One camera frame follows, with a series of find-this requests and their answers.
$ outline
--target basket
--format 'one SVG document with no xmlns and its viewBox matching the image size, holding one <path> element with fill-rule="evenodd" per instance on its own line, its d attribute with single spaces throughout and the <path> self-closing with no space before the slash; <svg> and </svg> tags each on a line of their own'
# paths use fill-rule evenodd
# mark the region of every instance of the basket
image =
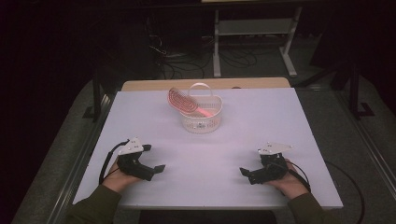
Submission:
<svg viewBox="0 0 396 224">
<path fill-rule="evenodd" d="M 210 95 L 190 95 L 190 90 L 197 86 L 207 87 L 210 90 Z M 180 112 L 183 127 L 190 133 L 211 133 L 215 131 L 219 127 L 221 121 L 221 98 L 217 95 L 213 95 L 212 89 L 201 82 L 193 84 L 189 88 L 188 95 L 196 100 L 200 108 L 211 112 L 212 116 L 205 117 L 199 112 L 193 112 L 191 114 Z"/>
</svg>

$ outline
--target sleeve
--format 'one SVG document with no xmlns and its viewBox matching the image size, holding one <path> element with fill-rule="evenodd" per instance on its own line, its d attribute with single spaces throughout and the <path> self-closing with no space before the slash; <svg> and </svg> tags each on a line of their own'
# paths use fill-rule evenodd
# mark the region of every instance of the sleeve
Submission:
<svg viewBox="0 0 396 224">
<path fill-rule="evenodd" d="M 99 185 L 90 197 L 70 208 L 65 223 L 112 223 L 120 198 L 117 192 Z"/>
<path fill-rule="evenodd" d="M 324 211 L 311 193 L 300 195 L 288 204 L 299 224 L 339 224 L 341 221 Z"/>
</svg>

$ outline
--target floor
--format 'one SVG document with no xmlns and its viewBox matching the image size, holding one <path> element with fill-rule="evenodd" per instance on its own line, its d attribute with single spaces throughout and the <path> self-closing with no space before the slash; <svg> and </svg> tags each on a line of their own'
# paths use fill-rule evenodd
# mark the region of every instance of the floor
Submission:
<svg viewBox="0 0 396 224">
<path fill-rule="evenodd" d="M 277 50 L 282 36 L 243 37 L 223 41 L 220 46 L 222 78 L 286 77 L 291 85 L 312 77 L 321 68 L 310 66 L 319 37 L 297 36 L 290 49 L 297 77 L 290 78 Z M 175 52 L 163 60 L 163 74 L 168 78 L 210 78 L 211 39 L 206 39 L 205 53 L 192 57 Z M 347 109 L 348 86 L 342 91 L 330 88 L 327 76 L 297 94 L 327 162 L 334 185 L 344 208 L 332 210 L 344 223 L 391 223 L 396 219 L 396 118 L 381 102 L 375 88 L 364 78 L 360 82 L 360 102 L 368 103 L 375 116 L 356 120 Z M 63 223 L 72 202 L 84 165 L 90 158 L 101 125 L 111 107 L 111 98 L 102 102 L 103 115 L 96 122 L 83 118 L 92 106 L 92 84 L 81 90 L 49 153 L 30 187 L 13 223 Z M 276 210 L 278 223 L 293 223 L 288 209 Z M 114 223 L 137 223 L 139 211 L 119 209 Z"/>
</svg>

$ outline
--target person's right hand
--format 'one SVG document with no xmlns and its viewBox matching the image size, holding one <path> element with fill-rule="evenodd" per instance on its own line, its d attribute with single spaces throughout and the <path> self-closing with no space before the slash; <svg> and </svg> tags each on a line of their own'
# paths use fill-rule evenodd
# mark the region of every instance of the person's right hand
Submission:
<svg viewBox="0 0 396 224">
<path fill-rule="evenodd" d="M 287 162 L 287 165 L 289 169 L 296 171 L 291 163 Z M 294 175 L 291 175 L 289 172 L 287 172 L 281 179 L 271 180 L 265 182 L 264 184 L 268 184 L 279 189 L 290 200 L 309 192 L 308 189 L 300 182 L 300 180 L 298 180 Z"/>
</svg>

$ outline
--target table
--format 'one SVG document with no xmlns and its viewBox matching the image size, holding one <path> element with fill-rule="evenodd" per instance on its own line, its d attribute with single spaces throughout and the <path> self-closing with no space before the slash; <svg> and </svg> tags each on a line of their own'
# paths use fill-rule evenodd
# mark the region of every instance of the table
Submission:
<svg viewBox="0 0 396 224">
<path fill-rule="evenodd" d="M 186 89 L 189 82 L 196 80 L 136 81 L 139 90 L 133 90 L 134 81 L 125 83 L 115 98 L 74 203 L 88 197 L 96 188 L 107 152 L 119 142 L 137 136 L 142 144 L 152 145 L 140 161 L 150 167 L 161 164 L 166 167 L 150 182 L 141 181 L 125 190 L 120 206 L 226 210 L 285 207 L 287 199 L 277 190 L 250 185 L 239 171 L 239 167 L 250 170 L 262 167 L 257 149 L 266 142 L 293 145 L 294 150 L 285 152 L 284 156 L 304 169 L 318 202 L 324 208 L 343 206 L 296 92 L 283 86 L 286 79 L 198 80 L 209 84 L 224 102 L 222 122 L 213 133 L 185 131 L 178 112 L 166 101 L 169 86 Z M 145 82 L 149 91 L 140 90 L 145 89 L 142 87 Z M 276 82 L 282 88 L 258 87 L 260 83 L 275 87 Z M 246 88 L 248 83 L 255 85 L 252 89 L 226 89 Z"/>
</svg>

